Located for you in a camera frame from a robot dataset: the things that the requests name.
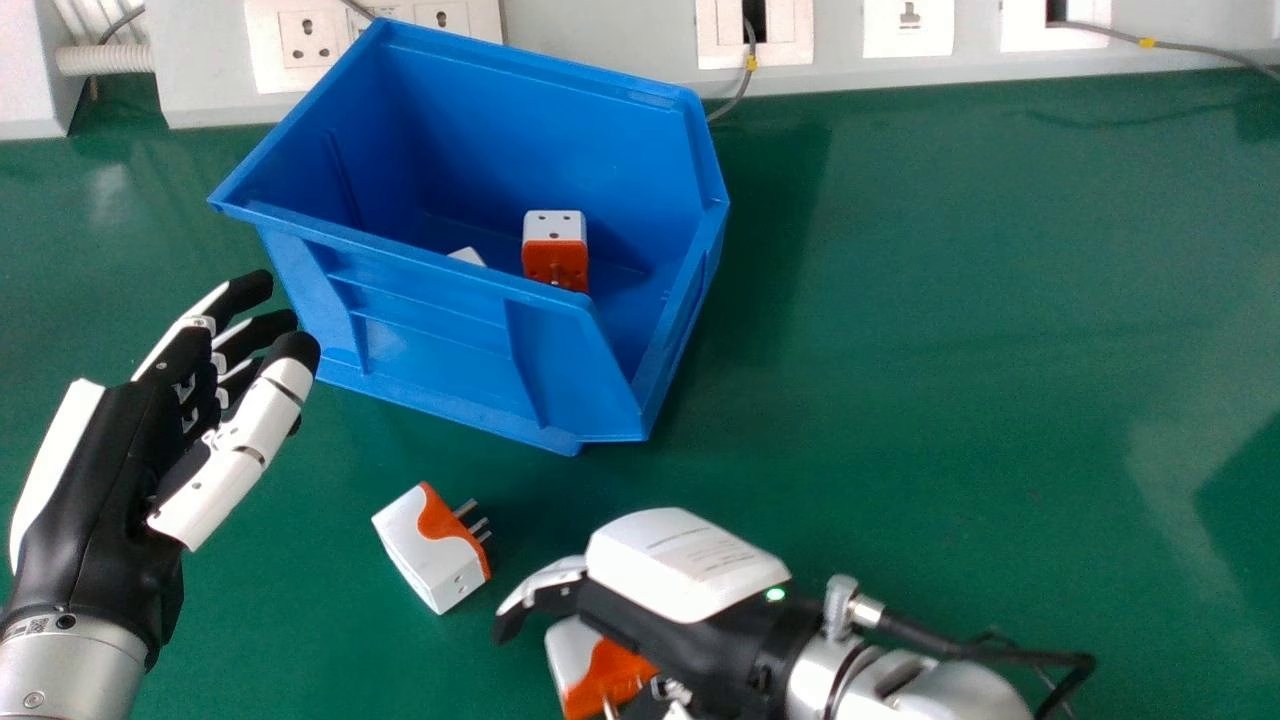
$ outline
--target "electrical socket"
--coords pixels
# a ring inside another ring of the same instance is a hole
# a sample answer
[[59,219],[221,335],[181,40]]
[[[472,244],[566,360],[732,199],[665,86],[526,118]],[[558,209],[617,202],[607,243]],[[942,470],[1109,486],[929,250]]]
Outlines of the electrical socket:
[[[744,6],[760,0],[698,0],[698,68],[741,68]],[[813,0],[763,0],[764,28],[756,28],[755,58],[760,67],[813,64]]]
[[[264,95],[311,90],[369,27],[339,0],[243,1],[253,81]],[[499,0],[372,0],[366,6],[375,15],[503,42]]]
[[863,58],[950,55],[955,0],[864,0]]
[[[1111,0],[1066,0],[1066,18],[1110,27]],[[1002,0],[1000,51],[1088,50],[1106,47],[1110,44],[1110,38],[1105,35],[1044,27],[1047,19],[1046,0]]]

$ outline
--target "white corrugated tube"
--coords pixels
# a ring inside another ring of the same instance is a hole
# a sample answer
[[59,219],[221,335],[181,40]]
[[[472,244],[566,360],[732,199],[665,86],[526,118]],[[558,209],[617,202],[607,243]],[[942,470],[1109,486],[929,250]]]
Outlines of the white corrugated tube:
[[67,77],[154,73],[150,45],[84,45],[59,47],[58,69]]

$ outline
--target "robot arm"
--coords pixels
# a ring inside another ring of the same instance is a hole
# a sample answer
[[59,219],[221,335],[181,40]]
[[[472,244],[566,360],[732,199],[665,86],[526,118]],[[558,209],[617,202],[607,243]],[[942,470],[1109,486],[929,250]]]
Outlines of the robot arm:
[[[511,639],[535,610],[576,615],[658,669],[654,692],[623,715],[654,720],[1030,720],[986,664],[1075,667],[1041,706],[1043,719],[1092,671],[1087,655],[951,643],[847,577],[832,578],[823,601],[801,597],[790,579],[778,559],[700,518],[645,510],[596,530],[585,557],[522,583],[499,607],[494,639]],[[942,660],[882,650],[855,630],[895,635]]]
[[128,715],[178,621],[183,548],[261,477],[311,389],[319,347],[291,311],[228,328],[271,290],[265,270],[225,282],[129,382],[72,383],[14,510],[0,716]]

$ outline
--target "green table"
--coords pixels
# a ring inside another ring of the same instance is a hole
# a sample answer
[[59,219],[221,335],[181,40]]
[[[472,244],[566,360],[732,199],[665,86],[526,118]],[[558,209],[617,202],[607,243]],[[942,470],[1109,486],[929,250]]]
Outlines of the green table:
[[[204,200],[264,132],[169,132],[132,78],[69,140],[0,145],[6,516],[72,378],[123,380],[205,288],[266,264]],[[724,259],[650,442],[568,460],[319,387],[188,559],[136,717],[552,720],[543,624],[494,648],[490,614],[655,505],[772,550],[814,592],[847,571],[957,635],[998,623],[1097,652],[1082,719],[1274,717],[1275,86],[753,100],[716,140]],[[445,618],[369,523],[424,479],[479,498],[495,532],[494,580]]]

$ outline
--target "storage bin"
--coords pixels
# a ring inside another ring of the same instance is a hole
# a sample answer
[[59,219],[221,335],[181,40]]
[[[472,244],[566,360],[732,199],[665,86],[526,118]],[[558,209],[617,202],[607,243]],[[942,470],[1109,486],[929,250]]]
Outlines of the storage bin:
[[[562,455],[648,438],[728,213],[689,90],[385,19],[210,202],[321,380]],[[585,213],[590,295],[525,279],[531,209]]]

